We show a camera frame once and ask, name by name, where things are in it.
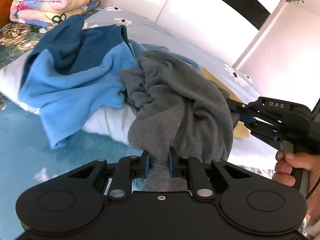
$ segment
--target blue fleece garment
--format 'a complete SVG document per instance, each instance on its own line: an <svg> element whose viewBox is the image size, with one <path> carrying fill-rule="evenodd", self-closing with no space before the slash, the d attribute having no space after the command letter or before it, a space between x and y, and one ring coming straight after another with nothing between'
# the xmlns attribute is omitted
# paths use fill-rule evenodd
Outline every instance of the blue fleece garment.
<svg viewBox="0 0 320 240"><path fill-rule="evenodd" d="M133 40L128 40L129 44L132 48L132 52L134 54L134 57L137 59L138 57L141 56L142 53L144 53L147 50L150 49L161 49L167 52L170 52L172 55L175 55L176 57L178 57L179 59L183 60L185 63L187 63L187 65L189 65L190 67L193 67L198 73L201 73L201 68L198 65L198 63L196 63L195 61L191 60L190 58L187 58L185 56L182 56L180 54L177 53L173 53L171 52L167 47L165 46L159 46L159 45L155 45L155 44L147 44L147 43L142 43L139 44Z"/></svg>
<svg viewBox="0 0 320 240"><path fill-rule="evenodd" d="M122 108L118 72L137 68L125 26L82 30L81 15L47 32L24 65L19 100L40 108L52 149L79 131L101 106Z"/></svg>

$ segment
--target floral blanket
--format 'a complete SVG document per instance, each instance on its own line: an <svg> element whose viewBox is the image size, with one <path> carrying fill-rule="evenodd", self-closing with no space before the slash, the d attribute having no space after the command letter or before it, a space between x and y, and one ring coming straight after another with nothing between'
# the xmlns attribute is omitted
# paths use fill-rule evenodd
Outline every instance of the floral blanket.
<svg viewBox="0 0 320 240"><path fill-rule="evenodd" d="M13 0L10 20L53 28L75 14L85 14L101 4L101 0Z"/></svg>

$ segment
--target white pillow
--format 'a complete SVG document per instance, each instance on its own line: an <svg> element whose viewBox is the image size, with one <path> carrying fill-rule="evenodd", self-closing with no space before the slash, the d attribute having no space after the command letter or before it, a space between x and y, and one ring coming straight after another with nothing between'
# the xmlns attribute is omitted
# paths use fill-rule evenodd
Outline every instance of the white pillow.
<svg viewBox="0 0 320 240"><path fill-rule="evenodd" d="M0 92L24 110L39 114L39 109L18 100L23 65L31 51L0 69ZM88 133L108 135L117 142L129 145L128 132L136 116L136 109L127 104L120 109L102 106L87 120L82 129Z"/></svg>

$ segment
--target black cable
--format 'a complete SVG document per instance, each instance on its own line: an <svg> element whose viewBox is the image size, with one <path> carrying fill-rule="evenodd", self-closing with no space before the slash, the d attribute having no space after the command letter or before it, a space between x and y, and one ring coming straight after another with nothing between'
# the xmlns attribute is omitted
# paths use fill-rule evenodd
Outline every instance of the black cable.
<svg viewBox="0 0 320 240"><path fill-rule="evenodd" d="M318 187L318 185L320 184L320 177L318 179L318 181L316 182L316 184L314 185L314 187L312 188L312 190L310 190L310 192L308 193L308 195L306 196L306 200L308 198L310 198L310 196L312 195L312 193L316 190L316 188Z"/></svg>

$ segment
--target gray handle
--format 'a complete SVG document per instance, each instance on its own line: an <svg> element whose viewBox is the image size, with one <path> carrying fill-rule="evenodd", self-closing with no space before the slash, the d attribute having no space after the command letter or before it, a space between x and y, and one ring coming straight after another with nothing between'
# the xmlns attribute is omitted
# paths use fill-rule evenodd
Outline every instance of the gray handle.
<svg viewBox="0 0 320 240"><path fill-rule="evenodd" d="M305 149L302 146L294 146L291 142L282 141L281 142L281 150L284 153L299 153L299 152L306 152L310 153L309 150ZM295 184L293 187L298 190L304 197L308 194L309 188L309 171L300 168L293 168L291 172L291 176L296 179Z"/></svg>

